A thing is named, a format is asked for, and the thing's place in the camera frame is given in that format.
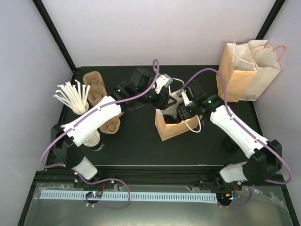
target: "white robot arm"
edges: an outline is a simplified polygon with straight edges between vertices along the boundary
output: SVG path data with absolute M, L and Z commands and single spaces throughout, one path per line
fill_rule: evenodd
M 248 158 L 245 162 L 230 164 L 221 169 L 220 176 L 226 183 L 250 181 L 254 185 L 260 185 L 281 169 L 280 160 L 257 140 L 281 156 L 280 143 L 276 140 L 270 142 L 252 130 L 229 107 L 227 109 L 224 101 L 217 95 L 208 98 L 197 82 L 185 88 L 181 95 L 186 99 L 186 106 L 177 110 L 182 112 L 179 114 L 181 116 L 188 115 L 181 120 L 203 115 L 228 134 L 230 147 L 241 149 Z

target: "brown paper bag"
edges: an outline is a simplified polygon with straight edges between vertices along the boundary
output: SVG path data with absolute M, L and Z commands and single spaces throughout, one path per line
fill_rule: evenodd
M 227 43 L 219 72 L 225 80 L 227 101 L 238 102 L 256 75 L 256 63 L 248 44 Z M 224 90 L 219 75 L 216 75 L 218 95 L 224 99 Z
M 173 98 L 175 98 L 177 100 L 177 103 L 175 105 L 172 105 L 163 111 L 156 109 L 155 125 L 157 127 L 158 133 L 159 133 L 162 141 L 172 138 L 174 136 L 177 136 L 186 131 L 189 131 L 190 129 L 187 127 L 185 122 L 192 129 L 196 128 L 199 124 L 197 116 L 193 117 L 191 119 L 187 119 L 187 120 L 185 120 L 185 122 L 182 121 L 178 124 L 166 124 L 165 123 L 163 115 L 168 114 L 176 119 L 176 108 L 180 103 L 183 103 L 183 98 L 179 98 L 177 95 L 177 92 L 178 91 L 170 94 Z
M 275 49 L 266 45 L 268 40 L 248 42 L 252 56 L 257 65 L 257 73 L 240 100 L 255 101 L 280 72 L 281 67 Z

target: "black table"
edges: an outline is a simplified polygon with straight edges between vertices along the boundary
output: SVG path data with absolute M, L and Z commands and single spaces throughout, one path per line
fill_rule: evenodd
M 171 77 L 187 81 L 197 71 L 218 66 L 161 66 L 160 72 Z M 77 79 L 82 82 L 83 76 L 91 71 L 99 71 L 105 82 L 108 94 L 113 86 L 129 79 L 137 66 L 103 66 L 81 67 Z M 217 94 L 215 73 L 208 71 L 197 78 L 208 95 Z M 180 89 L 182 84 L 174 81 L 172 91 Z M 256 112 L 252 102 L 241 101 L 230 103 L 231 109 L 247 125 L 261 134 Z M 63 112 L 63 123 L 75 120 L 78 115 L 66 108 Z M 101 134 L 105 146 L 99 152 L 82 145 L 80 149 L 96 166 L 99 165 L 135 165 L 135 166 L 199 166 L 225 165 L 246 161 L 243 152 L 227 153 L 222 148 L 226 133 L 210 121 L 205 122 L 200 133 L 188 131 L 166 141 L 161 141 L 155 127 L 155 109 L 147 104 L 136 110 L 125 111 L 121 116 L 119 131 L 114 135 Z

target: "cable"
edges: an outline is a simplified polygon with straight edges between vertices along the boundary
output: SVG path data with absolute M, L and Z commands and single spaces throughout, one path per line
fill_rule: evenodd
M 185 85 L 185 82 L 181 79 L 176 79 L 176 78 L 172 78 L 172 79 L 176 80 L 176 81 L 180 81 L 183 85 Z M 168 86 L 168 91 L 169 91 L 169 94 L 171 94 L 170 85 Z
M 201 121 L 200 121 L 200 119 L 199 119 L 199 116 L 196 115 L 196 117 L 197 117 L 197 119 L 198 119 L 198 124 L 199 124 L 199 130 L 198 130 L 198 131 L 193 130 L 193 129 L 188 125 L 188 123 L 187 123 L 186 121 L 183 121 L 183 122 L 184 122 L 184 123 L 186 124 L 186 126 L 190 129 L 190 131 L 192 131 L 192 132 L 194 132 L 194 133 L 199 133 L 199 132 L 202 130 L 202 126 L 201 126 Z
M 66 132 L 62 133 L 61 135 L 59 135 L 54 141 L 52 141 L 52 143 L 46 148 L 46 150 L 44 151 L 44 153 L 42 154 L 41 158 L 40 158 L 40 162 L 42 164 L 42 166 L 44 168 L 51 168 L 51 167 L 55 167 L 55 166 L 64 166 L 63 162 L 60 163 L 55 163 L 52 165 L 45 165 L 45 157 L 46 155 L 49 153 L 50 149 L 62 138 L 64 137 L 67 133 L 69 133 L 72 129 L 68 129 Z
M 217 200 L 217 204 L 221 207 L 221 208 L 227 208 L 227 209 L 237 209 L 237 208 L 241 208 L 243 206 L 246 206 L 252 199 L 254 196 L 254 190 L 255 190 L 255 186 L 253 185 L 252 187 L 252 194 L 250 196 L 250 198 L 248 199 L 248 201 L 246 201 L 245 203 L 238 205 L 238 206 L 223 206 L 220 204 L 220 202 Z
M 238 193 L 241 194 L 240 191 L 235 187 L 234 183 L 231 183 L 231 185 L 234 187 L 235 191 L 238 191 Z
M 200 70 L 199 72 L 195 73 L 186 83 L 185 85 L 182 87 L 182 89 L 180 90 L 180 93 L 182 93 L 183 89 L 196 77 L 198 76 L 199 74 L 201 74 L 202 72 L 205 72 L 205 71 L 213 71 L 215 73 L 217 73 L 219 75 L 219 77 L 221 78 L 221 81 L 222 81 L 222 86 L 223 86 L 223 89 L 224 89 L 224 99 L 225 99 L 225 107 L 226 107 L 226 111 L 228 113 L 228 115 L 230 116 L 231 115 L 231 112 L 229 110 L 229 107 L 228 107 L 228 102 L 227 102 L 227 90 L 226 90 L 226 84 L 225 84 L 225 80 L 224 78 L 222 77 L 221 73 L 213 68 L 205 68 L 205 69 L 202 69 Z M 289 168 L 289 166 L 287 165 L 287 163 L 281 158 L 281 156 L 279 154 L 277 154 L 272 148 L 270 148 L 267 144 L 265 144 L 264 142 L 262 142 L 261 140 L 257 139 L 257 137 L 255 137 L 246 127 L 244 127 L 236 118 L 232 117 L 232 120 L 234 122 L 236 122 L 236 124 L 238 126 L 240 126 L 247 134 L 250 135 L 250 137 L 252 137 L 254 139 L 254 141 L 258 142 L 259 144 L 261 144 L 262 146 L 264 146 L 266 149 L 268 149 L 270 152 L 273 153 L 273 155 L 275 155 L 280 161 L 281 163 L 285 166 L 287 172 L 288 172 L 288 180 L 287 181 L 284 181 L 284 182 L 281 182 L 281 181 L 274 181 L 274 180 L 266 180 L 267 182 L 270 182 L 270 183 L 273 183 L 273 184 L 277 184 L 277 185 L 286 185 L 288 183 L 291 182 L 292 178 L 293 178 L 293 175 L 292 175 L 292 172 L 291 172 L 291 169 Z
M 112 101 L 112 102 L 106 103 L 106 104 L 100 106 L 100 108 L 103 108 L 103 107 L 106 107 L 106 106 L 109 106 L 109 105 L 112 105 L 112 104 L 120 104 L 120 103 L 123 103 L 123 102 L 126 102 L 126 101 L 135 100 L 135 99 L 140 98 L 143 95 L 145 95 L 155 85 L 156 80 L 157 80 L 157 78 L 160 75 L 160 73 L 159 73 L 160 65 L 159 65 L 159 61 L 157 59 L 153 60 L 152 67 L 153 67 L 153 70 L 155 71 L 156 75 L 155 75 L 154 80 L 150 84 L 150 86 L 144 92 L 142 92 L 142 93 L 140 93 L 140 94 L 138 94 L 137 96 L 134 96 L 134 97 L 130 97 L 130 98 L 126 98 L 126 99 L 122 99 L 122 100 L 116 100 L 116 101 Z M 83 118 L 81 118 L 77 123 L 75 123 L 74 127 L 78 126 L 82 121 L 84 121 L 87 117 L 89 117 L 90 115 L 92 115 L 96 111 L 98 111 L 97 108 L 94 109 L 93 111 L 89 112 L 87 115 L 85 115 Z
M 80 179 L 82 179 L 83 182 L 85 182 L 88 185 L 96 185 L 96 184 L 99 184 L 99 183 L 102 183 L 102 182 L 105 182 L 105 181 L 115 180 L 115 181 L 118 181 L 118 182 L 122 183 L 127 188 L 127 193 L 128 193 L 127 202 L 122 207 L 116 207 L 116 208 L 114 208 L 114 207 L 102 206 L 102 205 L 97 205 L 97 204 L 90 204 L 90 203 L 88 203 L 88 198 L 91 198 L 92 196 L 88 196 L 86 198 L 85 202 L 86 202 L 87 205 L 101 207 L 101 208 L 105 208 L 105 209 L 109 209 L 109 210 L 122 210 L 122 209 L 124 209 L 125 207 L 127 207 L 130 204 L 131 192 L 130 192 L 130 189 L 127 186 L 127 184 L 125 182 L 123 182 L 122 180 L 119 180 L 119 179 L 116 179 L 116 178 L 108 178 L 108 179 L 99 180 L 99 181 L 96 181 L 96 182 L 89 182 L 89 181 L 86 181 L 82 175 L 78 174 L 78 176 L 80 177 Z
M 122 99 L 122 100 L 117 100 L 117 101 L 112 101 L 112 102 L 109 102 L 109 103 L 106 103 L 102 106 L 100 106 L 100 108 L 102 107 L 106 107 L 106 106 L 109 106 L 109 105 L 112 105 L 112 104 L 120 104 L 122 102 L 126 102 L 126 101 L 130 101 L 130 100 L 135 100 L 137 98 L 140 98 L 141 96 L 143 96 L 144 94 L 146 94 L 148 91 L 150 91 L 150 89 L 153 87 L 153 85 L 155 85 L 156 83 L 156 80 L 157 78 L 159 77 L 160 73 L 160 64 L 159 64 L 159 61 L 157 59 L 154 59 L 153 62 L 152 62 L 152 68 L 153 70 L 155 71 L 156 75 L 155 75 L 155 78 L 154 80 L 152 81 L 152 83 L 150 84 L 150 86 L 142 93 L 138 94 L 137 96 L 134 96 L 134 97 L 130 97 L 130 98 L 126 98 L 126 99 Z M 89 117 L 90 115 L 92 115 L 94 112 L 98 111 L 98 109 L 94 109 L 93 111 L 89 112 L 87 115 L 85 115 L 82 119 L 80 119 L 77 123 L 75 123 L 73 126 L 74 127 L 77 127 L 81 122 L 83 122 L 87 117 Z M 69 129 L 67 131 L 65 131 L 64 133 L 62 133 L 60 136 L 58 136 L 47 148 L 46 150 L 44 151 L 44 153 L 42 154 L 41 158 L 40 158 L 40 162 L 42 164 L 42 166 L 44 168 L 51 168 L 51 167 L 55 167 L 55 166 L 64 166 L 64 163 L 63 162 L 60 162 L 60 163 L 55 163 L 55 164 L 52 164 L 52 165 L 45 165 L 44 162 L 45 162 L 45 157 L 46 155 L 49 153 L 50 149 L 62 138 L 64 137 L 65 135 L 67 135 L 67 133 L 69 133 L 72 129 Z

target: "metal frame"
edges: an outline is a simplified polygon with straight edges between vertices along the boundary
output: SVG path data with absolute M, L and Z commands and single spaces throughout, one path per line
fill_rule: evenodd
M 75 66 L 70 54 L 66 46 L 63 43 L 55 25 L 53 24 L 42 0 L 32 0 L 35 4 L 37 10 L 39 11 L 41 17 L 43 18 L 47 28 L 49 29 L 51 35 L 53 36 L 55 42 L 57 43 L 62 55 L 64 56 L 67 64 L 69 65 L 73 75 L 71 81 L 77 78 L 77 67 Z M 270 26 L 272 25 L 274 19 L 276 18 L 277 14 L 281 10 L 285 0 L 276 0 L 271 11 L 269 12 L 266 20 L 264 21 L 259 33 L 256 36 L 256 39 L 263 39 L 266 33 L 268 32 Z M 62 112 L 59 118 L 59 124 L 62 124 L 65 118 L 65 114 L 67 111 L 67 107 L 63 106 Z M 214 167 L 209 167 L 207 169 L 202 169 L 200 167 L 160 167 L 160 170 L 156 170 L 153 167 L 102 167 L 99 169 L 102 173 L 113 173 L 116 177 L 122 179 L 126 183 L 129 184 L 143 184 L 143 185 L 195 185 L 200 180 L 206 177 L 211 177 L 216 171 Z M 274 175 L 272 177 L 275 180 L 283 180 L 281 175 Z M 65 168 L 52 168 L 52 169 L 45 169 L 44 171 L 36 172 L 34 180 L 32 182 L 32 186 L 29 190 L 28 197 L 26 199 L 23 212 L 20 217 L 19 226 L 24 225 L 26 220 L 26 215 L 38 183 L 68 183 L 73 184 L 75 179 L 75 175 L 71 170 Z M 279 186 L 273 185 L 270 183 L 263 184 L 264 186 Z M 293 204 L 288 193 L 288 190 L 285 185 L 281 186 L 283 195 L 285 197 L 285 202 L 288 207 L 293 225 L 299 226 L 299 222 L 296 216 L 296 213 L 293 208 Z

